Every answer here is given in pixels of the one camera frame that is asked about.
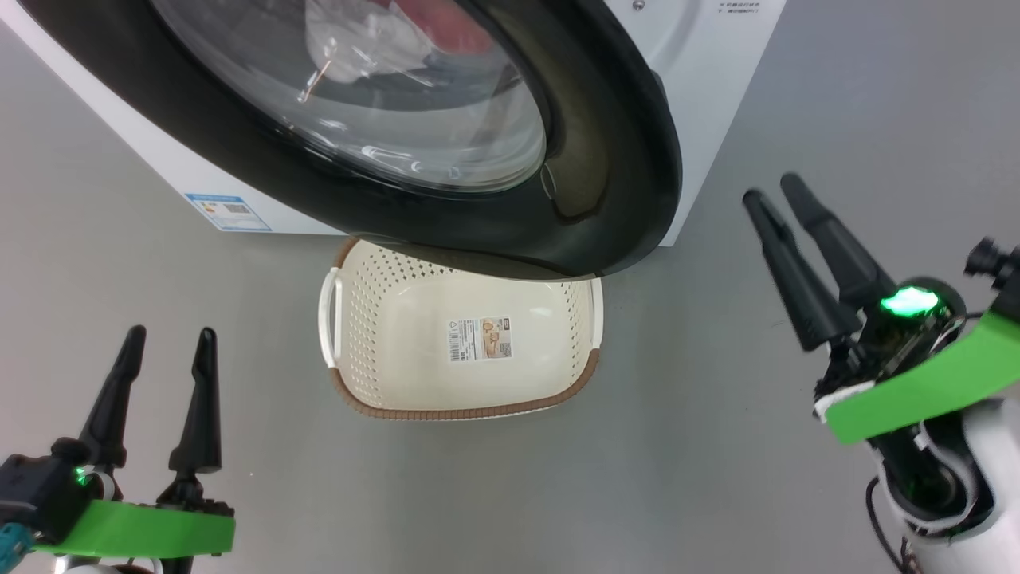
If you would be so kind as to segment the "black round glass washer door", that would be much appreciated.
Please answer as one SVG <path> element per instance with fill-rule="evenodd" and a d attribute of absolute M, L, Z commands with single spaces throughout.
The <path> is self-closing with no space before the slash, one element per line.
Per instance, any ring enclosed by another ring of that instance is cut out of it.
<path fill-rule="evenodd" d="M 454 0 L 480 54 L 332 81 L 304 0 L 18 0 L 186 149 L 339 234 L 525 281 L 602 277 L 659 246 L 681 149 L 665 88 L 606 0 Z"/>

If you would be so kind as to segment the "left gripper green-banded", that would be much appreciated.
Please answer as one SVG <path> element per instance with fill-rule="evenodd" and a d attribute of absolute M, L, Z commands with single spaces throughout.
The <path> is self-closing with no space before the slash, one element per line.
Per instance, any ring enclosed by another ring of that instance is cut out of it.
<path fill-rule="evenodd" d="M 88 448 L 88 464 L 101 471 L 123 468 L 131 386 L 141 372 L 147 330 L 141 324 L 128 329 L 112 368 L 92 404 L 79 440 Z M 183 477 L 212 474 L 222 468 L 218 334 L 204 328 L 199 334 L 190 373 L 194 389 L 178 446 L 171 451 L 169 469 Z M 236 519 L 228 505 L 203 499 L 194 508 L 139 505 L 107 497 L 106 478 L 87 478 L 92 501 L 76 527 L 61 545 L 42 545 L 38 552 L 84 558 L 185 559 L 217 556 L 232 551 Z"/>

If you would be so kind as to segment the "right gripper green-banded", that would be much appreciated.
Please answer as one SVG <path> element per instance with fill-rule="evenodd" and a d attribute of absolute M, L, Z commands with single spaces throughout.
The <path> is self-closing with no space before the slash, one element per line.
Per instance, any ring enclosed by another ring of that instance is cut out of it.
<path fill-rule="evenodd" d="M 780 189 L 826 261 L 838 299 L 806 261 L 786 219 L 762 191 L 744 193 L 743 207 L 759 236 L 795 337 L 802 350 L 812 352 L 862 329 L 859 317 L 844 305 L 870 308 L 892 297 L 897 286 L 801 175 L 784 174 Z M 962 410 L 1018 383 L 1020 279 L 1012 279 L 963 338 L 882 383 L 868 381 L 823 397 L 814 411 L 842 443 L 856 443 Z"/>

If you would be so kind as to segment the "plain red garment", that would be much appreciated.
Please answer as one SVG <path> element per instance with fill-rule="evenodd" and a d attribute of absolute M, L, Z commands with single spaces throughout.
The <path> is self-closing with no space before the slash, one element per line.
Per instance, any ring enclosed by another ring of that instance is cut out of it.
<path fill-rule="evenodd" d="M 473 16 L 454 0 L 392 0 L 392 3 L 441 51 L 480 54 L 494 46 L 484 27 L 475 22 Z"/>

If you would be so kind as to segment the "cream perforated laundry basket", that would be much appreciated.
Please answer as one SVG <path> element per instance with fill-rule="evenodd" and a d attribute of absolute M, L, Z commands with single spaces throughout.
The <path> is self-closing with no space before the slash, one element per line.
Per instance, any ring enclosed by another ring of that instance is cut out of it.
<path fill-rule="evenodd" d="M 466 273 L 350 238 L 318 295 L 332 382 L 382 420 L 484 420 L 547 410 L 586 386 L 602 282 Z"/>

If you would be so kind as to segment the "white front-load washing machine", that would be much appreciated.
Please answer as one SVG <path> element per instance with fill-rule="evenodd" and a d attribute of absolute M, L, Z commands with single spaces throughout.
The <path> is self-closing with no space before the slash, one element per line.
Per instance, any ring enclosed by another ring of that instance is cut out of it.
<path fill-rule="evenodd" d="M 681 196 L 661 240 L 670 247 L 728 134 L 786 0 L 606 0 L 665 88 L 682 155 Z M 0 21 L 192 206 L 202 199 L 252 208 L 249 233 L 339 234 L 186 149 L 88 72 L 19 6 L 0 0 Z"/>

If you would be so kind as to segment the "red and white garment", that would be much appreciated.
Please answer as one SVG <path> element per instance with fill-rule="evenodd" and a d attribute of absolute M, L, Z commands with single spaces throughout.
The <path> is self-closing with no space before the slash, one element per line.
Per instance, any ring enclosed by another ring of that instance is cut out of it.
<path fill-rule="evenodd" d="M 332 81 L 405 75 L 434 52 L 394 0 L 304 0 L 308 53 Z"/>

